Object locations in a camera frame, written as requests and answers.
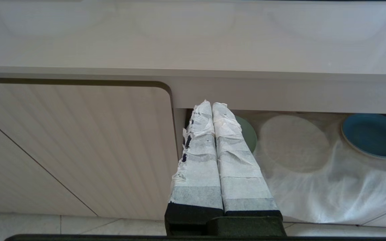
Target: white countertop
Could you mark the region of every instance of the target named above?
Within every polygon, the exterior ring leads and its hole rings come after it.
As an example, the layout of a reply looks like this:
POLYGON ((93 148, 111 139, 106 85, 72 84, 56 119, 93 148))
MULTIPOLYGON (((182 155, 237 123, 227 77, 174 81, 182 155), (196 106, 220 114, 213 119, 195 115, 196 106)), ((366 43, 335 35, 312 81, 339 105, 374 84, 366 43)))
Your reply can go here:
POLYGON ((0 77, 162 81, 175 108, 386 113, 386 2, 0 0, 0 77))
POLYGON ((0 0, 0 72, 191 70, 386 74, 386 2, 0 0))

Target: blue plate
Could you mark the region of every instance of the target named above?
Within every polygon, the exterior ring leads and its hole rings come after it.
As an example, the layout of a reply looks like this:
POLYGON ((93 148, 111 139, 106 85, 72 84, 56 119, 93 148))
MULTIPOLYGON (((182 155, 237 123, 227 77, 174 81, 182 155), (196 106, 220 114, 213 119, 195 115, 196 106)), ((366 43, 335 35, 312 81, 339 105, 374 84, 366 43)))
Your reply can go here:
POLYGON ((353 114, 343 122, 342 132, 361 151, 386 158, 386 116, 353 114))

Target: cabinet door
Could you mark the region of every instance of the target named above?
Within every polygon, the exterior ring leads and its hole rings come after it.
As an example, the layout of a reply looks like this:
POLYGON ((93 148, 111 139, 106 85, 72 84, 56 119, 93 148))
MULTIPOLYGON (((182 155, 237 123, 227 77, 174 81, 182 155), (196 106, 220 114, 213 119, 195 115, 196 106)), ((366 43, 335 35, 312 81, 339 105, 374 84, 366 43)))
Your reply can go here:
POLYGON ((99 216, 163 219, 178 160, 170 94, 74 82, 0 84, 0 128, 99 216))
POLYGON ((0 212, 94 215, 1 131, 0 212))

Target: green plate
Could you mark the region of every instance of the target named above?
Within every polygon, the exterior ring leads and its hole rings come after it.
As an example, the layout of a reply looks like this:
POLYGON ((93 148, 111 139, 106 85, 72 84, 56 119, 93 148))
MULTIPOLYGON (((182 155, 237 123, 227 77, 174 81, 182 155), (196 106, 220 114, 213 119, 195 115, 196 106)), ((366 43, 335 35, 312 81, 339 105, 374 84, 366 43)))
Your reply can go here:
POLYGON ((239 116, 235 116, 235 118, 236 118, 236 121, 241 125, 242 136, 244 137, 248 148, 250 149, 251 153, 253 153, 257 145, 256 131, 251 126, 251 124, 248 123, 246 120, 240 118, 239 116))

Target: tiled floor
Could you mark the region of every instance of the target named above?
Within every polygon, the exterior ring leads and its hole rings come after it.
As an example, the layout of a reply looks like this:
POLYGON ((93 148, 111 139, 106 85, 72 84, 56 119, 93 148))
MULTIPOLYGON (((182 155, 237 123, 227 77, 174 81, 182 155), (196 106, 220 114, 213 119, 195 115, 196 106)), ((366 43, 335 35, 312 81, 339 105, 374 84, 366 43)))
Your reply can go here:
MULTIPOLYGON (((284 223, 288 236, 386 237, 386 228, 284 223)), ((15 234, 166 235, 163 221, 0 214, 0 241, 15 234)))

